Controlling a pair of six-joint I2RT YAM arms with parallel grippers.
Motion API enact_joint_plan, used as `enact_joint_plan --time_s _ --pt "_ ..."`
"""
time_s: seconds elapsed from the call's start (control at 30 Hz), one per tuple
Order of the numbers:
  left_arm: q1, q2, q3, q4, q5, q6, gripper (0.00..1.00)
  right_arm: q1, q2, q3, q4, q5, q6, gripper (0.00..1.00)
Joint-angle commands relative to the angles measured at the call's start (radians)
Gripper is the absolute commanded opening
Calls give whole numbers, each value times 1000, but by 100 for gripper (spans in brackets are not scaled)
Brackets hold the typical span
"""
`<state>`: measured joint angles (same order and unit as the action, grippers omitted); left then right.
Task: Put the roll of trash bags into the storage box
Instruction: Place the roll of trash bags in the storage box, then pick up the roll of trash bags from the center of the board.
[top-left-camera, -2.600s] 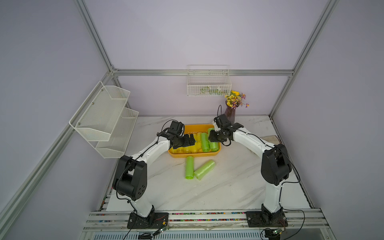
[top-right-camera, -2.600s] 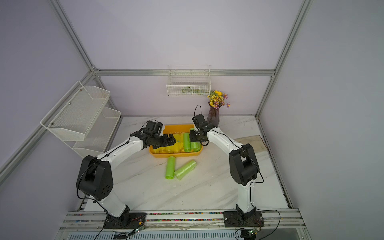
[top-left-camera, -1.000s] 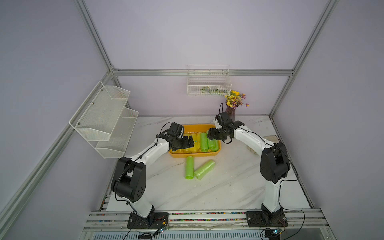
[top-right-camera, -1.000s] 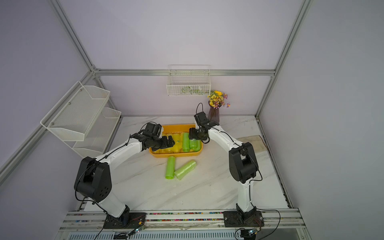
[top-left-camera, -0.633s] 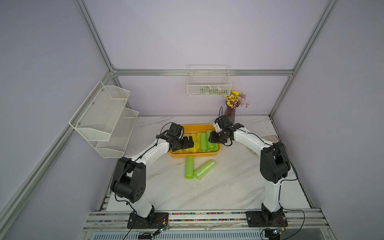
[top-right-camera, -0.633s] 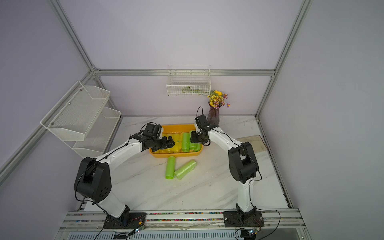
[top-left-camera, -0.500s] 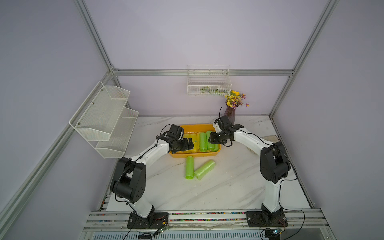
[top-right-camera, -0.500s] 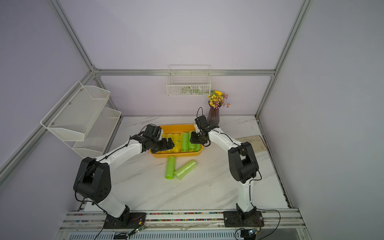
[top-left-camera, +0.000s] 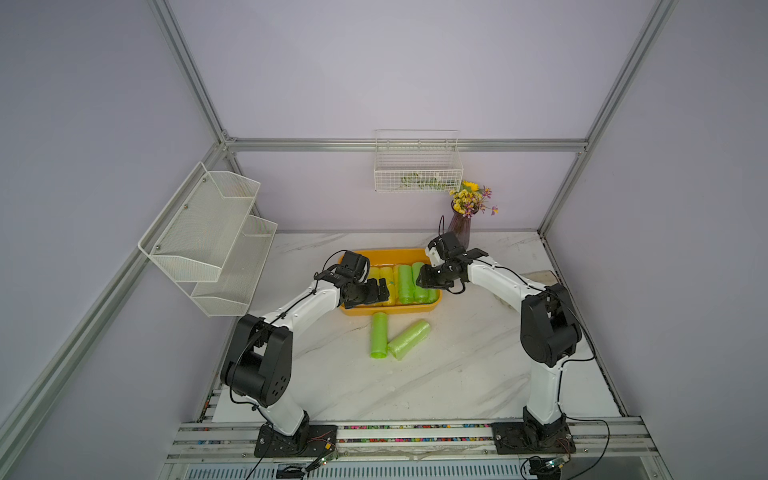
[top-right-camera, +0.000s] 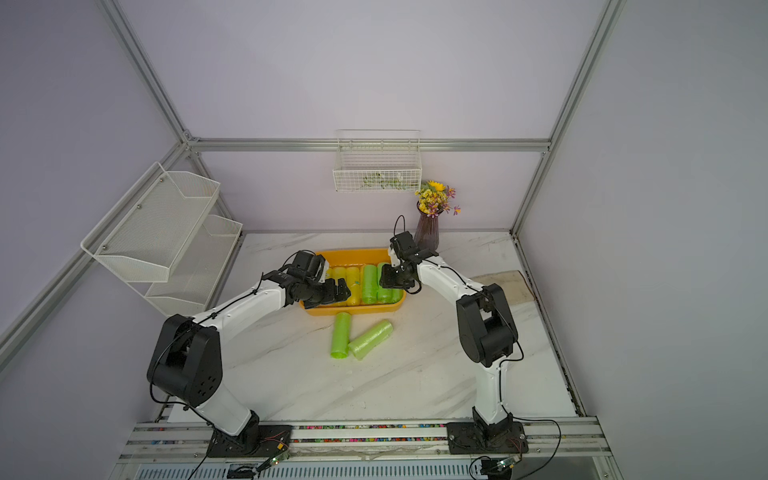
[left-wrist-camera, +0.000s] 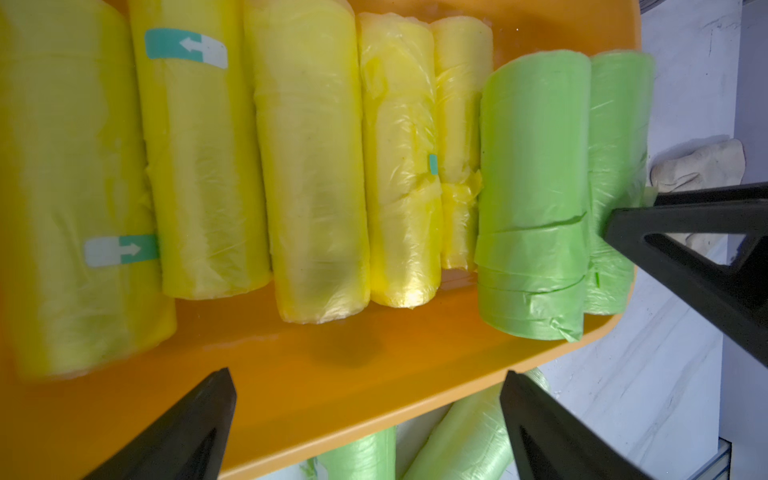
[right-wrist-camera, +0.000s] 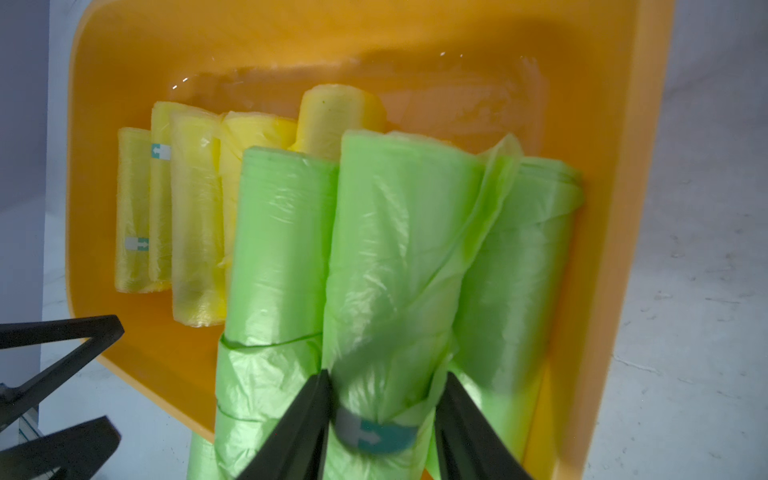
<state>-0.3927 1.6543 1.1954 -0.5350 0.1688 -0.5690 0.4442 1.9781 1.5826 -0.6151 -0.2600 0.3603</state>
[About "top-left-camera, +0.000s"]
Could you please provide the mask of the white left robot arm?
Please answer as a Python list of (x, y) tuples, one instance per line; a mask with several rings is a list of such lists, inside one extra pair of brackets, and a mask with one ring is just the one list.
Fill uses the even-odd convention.
[(342, 286), (321, 280), (263, 317), (241, 317), (220, 372), (230, 401), (257, 411), (277, 433), (295, 435), (307, 417), (288, 392), (295, 338), (342, 305), (373, 305), (389, 299), (390, 289), (383, 280)]

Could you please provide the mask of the yellow trash bag roll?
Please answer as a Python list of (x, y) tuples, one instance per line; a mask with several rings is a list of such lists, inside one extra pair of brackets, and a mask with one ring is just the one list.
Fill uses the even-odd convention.
[(397, 302), (397, 286), (395, 282), (394, 270), (391, 266), (383, 266), (379, 269), (380, 278), (386, 282), (388, 289), (388, 299), (384, 302), (385, 306), (395, 305)]
[(368, 272), (368, 281), (375, 281), (376, 283), (379, 283), (379, 280), (381, 279), (381, 273), (380, 269), (378, 267), (371, 267)]

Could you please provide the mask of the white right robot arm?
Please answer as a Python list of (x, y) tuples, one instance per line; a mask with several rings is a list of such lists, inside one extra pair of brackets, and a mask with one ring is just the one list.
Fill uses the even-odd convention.
[(576, 353), (582, 330), (568, 290), (547, 286), (489, 260), (445, 260), (425, 266), (416, 284), (448, 291), (455, 282), (482, 287), (520, 314), (520, 343), (531, 360), (530, 392), (522, 417), (522, 441), (531, 447), (563, 435), (566, 415), (560, 406), (561, 374)]

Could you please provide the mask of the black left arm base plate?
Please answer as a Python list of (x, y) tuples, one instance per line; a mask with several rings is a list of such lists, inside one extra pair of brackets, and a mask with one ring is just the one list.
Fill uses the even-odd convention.
[(330, 452), (337, 443), (338, 426), (306, 424), (294, 435), (278, 432), (271, 424), (260, 427), (254, 448), (256, 458), (315, 458)]

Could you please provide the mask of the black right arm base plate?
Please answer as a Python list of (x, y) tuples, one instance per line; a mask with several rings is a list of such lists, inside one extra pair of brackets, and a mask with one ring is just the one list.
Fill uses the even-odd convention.
[(499, 455), (554, 455), (576, 450), (568, 425), (563, 421), (538, 425), (534, 421), (491, 424), (492, 439)]

